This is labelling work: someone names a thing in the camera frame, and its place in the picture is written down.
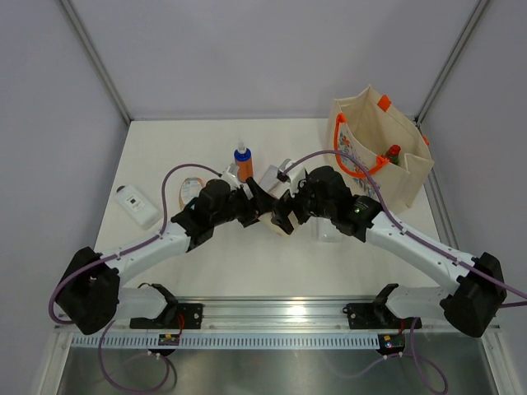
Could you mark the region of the green bottle red cap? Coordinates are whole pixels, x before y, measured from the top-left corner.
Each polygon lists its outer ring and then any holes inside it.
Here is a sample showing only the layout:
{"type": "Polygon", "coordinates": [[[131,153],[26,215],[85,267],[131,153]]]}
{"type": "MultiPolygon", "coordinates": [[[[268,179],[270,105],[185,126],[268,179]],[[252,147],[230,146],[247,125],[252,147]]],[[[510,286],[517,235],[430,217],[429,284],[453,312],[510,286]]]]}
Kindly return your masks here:
{"type": "Polygon", "coordinates": [[[399,164],[399,154],[401,152],[401,147],[399,145],[392,145],[383,155],[383,157],[394,165],[399,164]]]}

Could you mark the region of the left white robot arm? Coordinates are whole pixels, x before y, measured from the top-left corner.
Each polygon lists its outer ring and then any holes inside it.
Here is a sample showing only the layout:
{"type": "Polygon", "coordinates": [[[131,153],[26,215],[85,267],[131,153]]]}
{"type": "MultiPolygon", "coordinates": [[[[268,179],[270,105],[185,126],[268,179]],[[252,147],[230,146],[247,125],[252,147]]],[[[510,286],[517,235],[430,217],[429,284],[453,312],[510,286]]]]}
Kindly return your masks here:
{"type": "Polygon", "coordinates": [[[212,238],[219,225],[253,225],[273,209],[274,197],[253,179],[232,188],[213,179],[158,234],[107,254],[86,247],[76,252],[60,282],[56,302],[85,335],[128,319],[136,328],[176,328],[183,322],[179,301],[164,286],[129,288],[128,282],[169,258],[212,238]]]}

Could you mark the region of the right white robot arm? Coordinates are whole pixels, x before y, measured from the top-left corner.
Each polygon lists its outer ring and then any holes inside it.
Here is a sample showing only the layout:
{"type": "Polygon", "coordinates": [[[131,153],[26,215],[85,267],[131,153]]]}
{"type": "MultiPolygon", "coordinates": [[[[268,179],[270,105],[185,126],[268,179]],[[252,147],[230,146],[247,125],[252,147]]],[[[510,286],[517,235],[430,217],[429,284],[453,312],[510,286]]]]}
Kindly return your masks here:
{"type": "Polygon", "coordinates": [[[469,337],[481,337],[506,298],[500,261],[475,257],[407,226],[371,197],[352,193],[342,175],[325,165],[279,170],[285,191],[272,222],[286,234],[323,218],[343,235],[388,251],[430,277],[434,287],[387,285],[375,298],[374,320],[390,327],[401,318],[445,320],[469,337]]]}

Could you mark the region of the cream pump bottle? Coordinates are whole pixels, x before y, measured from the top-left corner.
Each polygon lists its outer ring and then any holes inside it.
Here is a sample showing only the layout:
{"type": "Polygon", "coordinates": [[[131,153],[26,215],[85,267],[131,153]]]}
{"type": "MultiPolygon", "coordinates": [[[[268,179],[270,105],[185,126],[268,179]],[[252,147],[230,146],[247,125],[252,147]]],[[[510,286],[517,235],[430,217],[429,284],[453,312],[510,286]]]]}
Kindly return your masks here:
{"type": "Polygon", "coordinates": [[[288,233],[284,231],[279,225],[276,225],[272,222],[273,213],[266,212],[259,217],[259,222],[266,225],[272,232],[282,237],[287,237],[288,233]]]}

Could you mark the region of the orange blue spray bottle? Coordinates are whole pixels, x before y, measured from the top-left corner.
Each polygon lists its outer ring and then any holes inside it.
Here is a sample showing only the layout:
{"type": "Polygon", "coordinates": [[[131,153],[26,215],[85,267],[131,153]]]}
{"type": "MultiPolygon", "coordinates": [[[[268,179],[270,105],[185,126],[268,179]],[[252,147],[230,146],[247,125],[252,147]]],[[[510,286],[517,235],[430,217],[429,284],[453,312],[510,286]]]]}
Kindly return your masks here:
{"type": "Polygon", "coordinates": [[[238,167],[237,178],[241,183],[245,183],[249,177],[254,175],[254,171],[252,152],[242,141],[239,141],[234,151],[234,159],[238,167]]]}

